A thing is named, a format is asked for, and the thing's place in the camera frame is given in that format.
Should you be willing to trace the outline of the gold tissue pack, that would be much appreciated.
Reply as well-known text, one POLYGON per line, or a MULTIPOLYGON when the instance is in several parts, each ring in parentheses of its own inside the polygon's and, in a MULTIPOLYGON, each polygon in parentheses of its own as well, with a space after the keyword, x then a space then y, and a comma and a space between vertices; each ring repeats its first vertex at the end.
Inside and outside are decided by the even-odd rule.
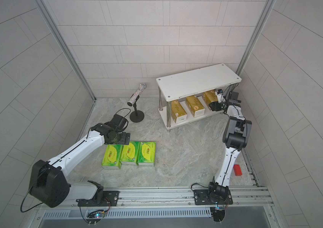
POLYGON ((205 114, 205 108, 196 96, 186 97, 186 105, 193 117, 199 117, 205 114))
POLYGON ((172 119, 176 124, 187 120, 187 113, 178 100, 172 101, 172 119))
POLYGON ((206 91, 203 93, 202 95, 202 99, 204 100, 204 102, 206 103, 206 105, 208 107, 210 107, 210 104, 212 102, 217 102, 218 101, 218 98, 215 94, 215 90, 209 90, 209 91, 206 91))

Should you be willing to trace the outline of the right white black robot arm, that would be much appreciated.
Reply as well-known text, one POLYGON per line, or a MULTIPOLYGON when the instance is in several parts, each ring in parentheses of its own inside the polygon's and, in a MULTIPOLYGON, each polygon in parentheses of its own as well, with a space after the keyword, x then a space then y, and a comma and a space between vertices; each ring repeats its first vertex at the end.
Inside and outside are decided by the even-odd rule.
POLYGON ((203 190, 193 190, 196 205, 232 204, 229 190, 231 174, 238 155, 248 144, 252 127, 252 122, 242 114, 237 92, 231 91, 225 96, 223 90, 219 89, 215 94, 217 101, 211 102, 209 107, 212 111, 223 111, 229 117, 222 137, 225 144, 224 160, 209 186, 203 190))

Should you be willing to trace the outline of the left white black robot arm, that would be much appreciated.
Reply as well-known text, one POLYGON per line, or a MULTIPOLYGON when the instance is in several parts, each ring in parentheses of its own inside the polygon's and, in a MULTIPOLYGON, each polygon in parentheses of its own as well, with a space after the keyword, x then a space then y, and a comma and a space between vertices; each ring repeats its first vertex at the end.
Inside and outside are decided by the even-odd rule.
POLYGON ((87 134, 64 152, 48 161, 37 161, 31 170, 28 194, 50 208, 63 201, 75 200, 80 207, 111 206, 117 200, 104 195, 101 184, 67 181, 70 172, 94 150, 103 145, 128 145, 130 134, 125 130, 128 120, 115 114, 111 121, 98 123, 87 134))

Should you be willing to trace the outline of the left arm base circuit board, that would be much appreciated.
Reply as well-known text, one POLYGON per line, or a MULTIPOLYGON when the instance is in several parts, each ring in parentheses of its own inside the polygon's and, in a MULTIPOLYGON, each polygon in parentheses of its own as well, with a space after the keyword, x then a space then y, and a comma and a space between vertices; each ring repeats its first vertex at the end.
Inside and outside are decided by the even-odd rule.
POLYGON ((96 210, 93 211, 86 216, 86 221, 88 223, 88 226, 94 225, 96 226, 98 222, 102 220, 102 218, 105 216, 106 212, 104 210, 96 210))

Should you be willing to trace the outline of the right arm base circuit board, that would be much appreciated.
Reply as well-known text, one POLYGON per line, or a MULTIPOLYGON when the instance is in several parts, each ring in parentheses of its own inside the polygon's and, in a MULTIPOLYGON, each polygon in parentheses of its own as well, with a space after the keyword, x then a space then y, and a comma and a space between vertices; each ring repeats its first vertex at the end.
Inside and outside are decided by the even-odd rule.
POLYGON ((210 207, 211 216, 215 223, 221 223, 226 215, 226 210, 221 207, 210 207))

